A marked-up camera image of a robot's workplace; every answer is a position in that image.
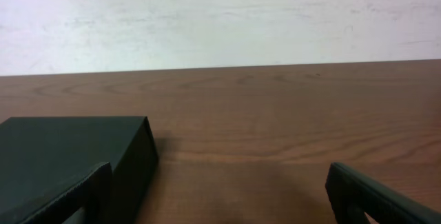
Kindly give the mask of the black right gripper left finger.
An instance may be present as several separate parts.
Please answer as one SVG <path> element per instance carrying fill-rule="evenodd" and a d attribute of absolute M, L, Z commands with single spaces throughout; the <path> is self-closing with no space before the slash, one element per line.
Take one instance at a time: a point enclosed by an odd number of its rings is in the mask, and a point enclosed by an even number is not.
<path fill-rule="evenodd" d="M 107 203 L 112 187 L 112 167 L 110 163 L 99 163 L 81 180 L 69 186 L 62 193 L 32 210 L 20 224 L 63 223 L 80 208 L 93 221 Z"/>

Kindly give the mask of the black gift box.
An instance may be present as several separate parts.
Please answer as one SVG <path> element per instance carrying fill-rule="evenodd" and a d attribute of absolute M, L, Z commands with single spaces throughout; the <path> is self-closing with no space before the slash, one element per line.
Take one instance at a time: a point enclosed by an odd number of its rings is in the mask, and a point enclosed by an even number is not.
<path fill-rule="evenodd" d="M 94 221 L 77 210 L 63 223 L 133 223 L 158 165 L 144 116 L 12 117 L 1 124 L 1 222 L 19 223 L 110 163 L 112 187 Z"/>

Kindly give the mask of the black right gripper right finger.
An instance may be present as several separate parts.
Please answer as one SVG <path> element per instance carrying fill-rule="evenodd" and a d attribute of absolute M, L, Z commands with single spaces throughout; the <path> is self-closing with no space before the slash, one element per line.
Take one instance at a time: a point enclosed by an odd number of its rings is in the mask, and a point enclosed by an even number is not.
<path fill-rule="evenodd" d="M 343 163 L 329 167 L 325 188 L 338 224 L 437 224 L 440 213 L 421 205 Z"/>

